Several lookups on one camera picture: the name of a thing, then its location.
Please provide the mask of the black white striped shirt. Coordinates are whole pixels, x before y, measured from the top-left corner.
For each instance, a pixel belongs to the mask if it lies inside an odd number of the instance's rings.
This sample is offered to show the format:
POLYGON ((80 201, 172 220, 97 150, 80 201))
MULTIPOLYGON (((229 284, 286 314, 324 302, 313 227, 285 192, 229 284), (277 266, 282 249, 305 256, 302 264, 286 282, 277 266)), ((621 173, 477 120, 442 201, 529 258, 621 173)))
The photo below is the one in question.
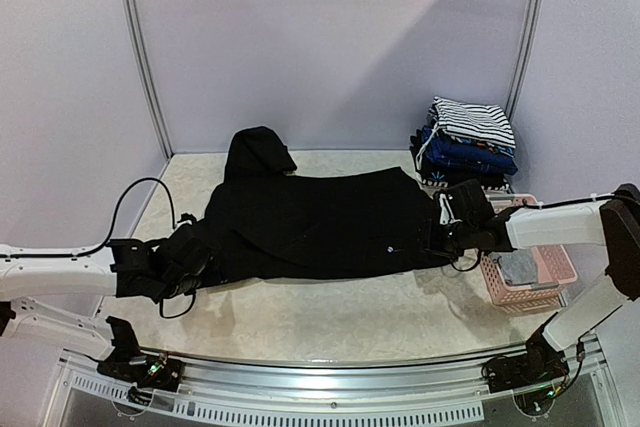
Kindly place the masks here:
POLYGON ((498 105, 470 104, 435 97, 430 115, 446 135, 515 149, 509 120, 498 105))

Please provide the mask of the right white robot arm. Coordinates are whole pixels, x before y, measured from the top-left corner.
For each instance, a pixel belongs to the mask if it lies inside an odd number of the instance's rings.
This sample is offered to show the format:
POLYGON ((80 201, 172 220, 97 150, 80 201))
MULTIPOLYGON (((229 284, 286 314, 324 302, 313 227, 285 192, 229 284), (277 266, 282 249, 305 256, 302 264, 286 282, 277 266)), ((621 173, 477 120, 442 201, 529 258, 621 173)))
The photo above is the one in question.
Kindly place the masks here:
POLYGON ((639 298, 639 189, 632 183, 580 199, 521 202, 500 212, 476 181, 439 190, 433 198, 447 252, 558 246, 578 272, 570 300, 541 327, 535 347, 518 359, 517 374, 524 382, 539 382, 554 369, 555 353, 639 298))

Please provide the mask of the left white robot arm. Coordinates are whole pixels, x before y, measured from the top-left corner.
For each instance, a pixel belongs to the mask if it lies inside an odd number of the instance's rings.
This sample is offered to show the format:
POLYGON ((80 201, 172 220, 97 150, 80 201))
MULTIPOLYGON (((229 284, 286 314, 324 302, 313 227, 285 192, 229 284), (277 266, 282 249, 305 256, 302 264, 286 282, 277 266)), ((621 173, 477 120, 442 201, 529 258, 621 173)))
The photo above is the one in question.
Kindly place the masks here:
POLYGON ((42 296, 144 297, 155 304, 192 295, 219 246, 199 227, 181 225, 167 238, 112 239, 76 249, 1 248, 1 334, 36 340, 109 360, 128 381, 148 373, 148 359, 126 320, 81 316, 40 302, 42 296))

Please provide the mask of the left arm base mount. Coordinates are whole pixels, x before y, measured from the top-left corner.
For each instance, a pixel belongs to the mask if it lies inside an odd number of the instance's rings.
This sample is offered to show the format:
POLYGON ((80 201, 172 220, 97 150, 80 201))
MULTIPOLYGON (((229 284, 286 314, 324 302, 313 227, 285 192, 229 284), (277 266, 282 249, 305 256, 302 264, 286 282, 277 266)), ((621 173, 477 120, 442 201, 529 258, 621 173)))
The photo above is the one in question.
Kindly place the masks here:
POLYGON ((159 389, 176 392, 185 364, 166 352, 142 352, 131 324, 116 317, 106 318, 113 338, 109 355, 97 363, 101 375, 135 384, 138 389, 159 389))

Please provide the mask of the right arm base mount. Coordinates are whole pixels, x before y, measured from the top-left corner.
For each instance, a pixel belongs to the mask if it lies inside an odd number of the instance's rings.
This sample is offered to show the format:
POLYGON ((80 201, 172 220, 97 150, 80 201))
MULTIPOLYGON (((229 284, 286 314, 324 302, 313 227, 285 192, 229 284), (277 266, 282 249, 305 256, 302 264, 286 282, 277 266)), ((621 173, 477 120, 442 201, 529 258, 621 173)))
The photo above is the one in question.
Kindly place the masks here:
POLYGON ((534 386, 560 379, 557 387, 546 394, 555 398, 577 380, 585 358, 584 343, 576 347, 578 368, 573 377, 564 348, 554 347, 545 337, 543 328, 536 330, 525 343, 525 351, 516 356, 497 355, 481 367, 482 378, 491 393, 534 386))

